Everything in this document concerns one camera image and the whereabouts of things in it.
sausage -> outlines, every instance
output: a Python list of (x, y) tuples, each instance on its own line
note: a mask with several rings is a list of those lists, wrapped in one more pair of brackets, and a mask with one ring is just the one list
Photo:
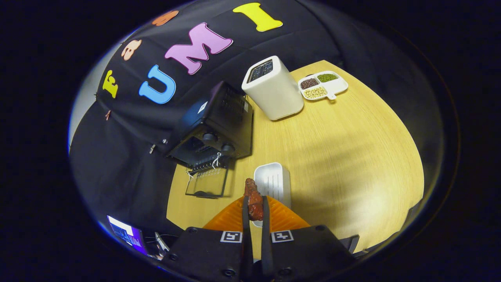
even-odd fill
[(263, 197), (258, 192), (258, 187), (252, 178), (245, 180), (244, 196), (248, 197), (249, 219), (252, 221), (263, 220)]

letter m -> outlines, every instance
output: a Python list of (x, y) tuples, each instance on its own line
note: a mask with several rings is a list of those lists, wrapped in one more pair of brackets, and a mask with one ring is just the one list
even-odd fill
[(174, 45), (167, 50), (165, 58), (173, 58), (188, 69), (188, 74), (196, 73), (202, 63), (193, 62), (190, 58), (207, 61), (209, 55), (205, 46), (209, 47), (211, 54), (217, 54), (228, 48), (233, 40), (224, 38), (207, 27), (207, 23), (201, 23), (189, 31), (192, 45)]

orange gripper base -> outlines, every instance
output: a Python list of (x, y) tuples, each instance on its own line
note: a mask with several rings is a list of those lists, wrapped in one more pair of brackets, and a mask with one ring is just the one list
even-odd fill
[[(270, 232), (293, 230), (310, 227), (304, 219), (287, 206), (268, 196), (270, 207)], [(243, 231), (242, 226), (243, 197), (229, 204), (211, 219), (203, 228), (220, 231)]]
[(243, 231), (242, 226), (243, 197), (234, 201), (220, 211), (203, 228), (220, 231)]
[(266, 198), (270, 206), (270, 232), (293, 230), (311, 226), (278, 200), (270, 196)]

white tray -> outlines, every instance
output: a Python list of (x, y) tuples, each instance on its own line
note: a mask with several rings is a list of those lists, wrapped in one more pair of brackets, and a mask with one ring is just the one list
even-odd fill
[[(333, 75), (337, 76), (338, 78), (331, 80), (331, 81), (327, 81), (327, 82), (320, 82), (320, 80), (317, 78), (317, 76), (319, 76), (321, 74), (327, 74), (327, 73), (333, 74)], [(315, 85), (315, 86), (312, 86), (312, 87), (309, 87), (306, 89), (302, 89), (301, 83), (307, 79), (310, 79), (310, 78), (314, 78), (318, 82), (318, 85)], [(346, 80), (344, 80), (339, 74), (337, 74), (333, 71), (321, 71), (321, 72), (318, 72), (315, 74), (311, 74), (305, 78), (300, 79), (298, 81), (298, 86), (299, 86), (299, 90), (301, 91), (301, 94), (303, 95), (304, 99), (310, 100), (310, 101), (323, 99), (324, 97), (327, 97), (331, 100), (334, 100), (334, 99), (336, 99), (336, 94), (341, 93), (341, 92), (345, 91), (346, 89), (348, 89), (348, 83), (346, 82)], [(320, 96), (320, 97), (316, 97), (316, 98), (306, 98), (305, 90), (315, 89), (318, 87), (324, 87), (325, 90), (327, 91), (327, 94)]]
[[(291, 176), (289, 171), (279, 163), (262, 165), (254, 171), (254, 181), (262, 196), (270, 196), (288, 208), (291, 207)], [(263, 222), (256, 220), (253, 224), (262, 227)]]

wooden table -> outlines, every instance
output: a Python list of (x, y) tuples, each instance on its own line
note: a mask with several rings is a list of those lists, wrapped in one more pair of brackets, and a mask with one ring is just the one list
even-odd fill
[[(296, 115), (269, 120), (254, 107), (253, 153), (229, 171), (225, 196), (186, 196), (188, 175), (177, 166), (167, 218), (181, 228), (202, 227), (243, 195), (245, 179), (278, 162), (291, 174), (292, 210), (311, 225), (325, 224), (338, 237), (359, 234), (355, 252), (399, 231), (408, 210), (423, 196), (416, 145), (393, 110), (349, 73), (320, 61), (291, 72), (296, 81), (332, 70), (349, 84), (337, 99), (305, 100)], [(253, 253), (261, 257), (261, 229), (251, 226)]]

